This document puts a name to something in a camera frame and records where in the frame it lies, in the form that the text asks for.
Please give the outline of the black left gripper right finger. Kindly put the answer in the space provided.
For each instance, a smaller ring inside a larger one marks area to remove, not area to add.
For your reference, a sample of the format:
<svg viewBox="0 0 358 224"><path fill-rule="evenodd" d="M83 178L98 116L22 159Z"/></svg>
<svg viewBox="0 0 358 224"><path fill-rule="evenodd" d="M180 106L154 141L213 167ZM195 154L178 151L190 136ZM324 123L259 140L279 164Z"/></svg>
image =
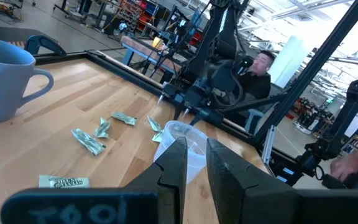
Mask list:
<svg viewBox="0 0 358 224"><path fill-rule="evenodd" d="M215 139L206 160L220 223L358 223L358 190L294 189Z"/></svg>

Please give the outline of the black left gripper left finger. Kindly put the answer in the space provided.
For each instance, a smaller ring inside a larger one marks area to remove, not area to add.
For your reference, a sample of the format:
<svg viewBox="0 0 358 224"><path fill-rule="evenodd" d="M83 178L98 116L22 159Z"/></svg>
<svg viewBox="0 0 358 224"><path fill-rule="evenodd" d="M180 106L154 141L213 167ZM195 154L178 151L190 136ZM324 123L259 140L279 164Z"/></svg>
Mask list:
<svg viewBox="0 0 358 224"><path fill-rule="evenodd" d="M2 205L2 223L181 223L187 143L173 142L143 173L119 188L25 189Z"/></svg>

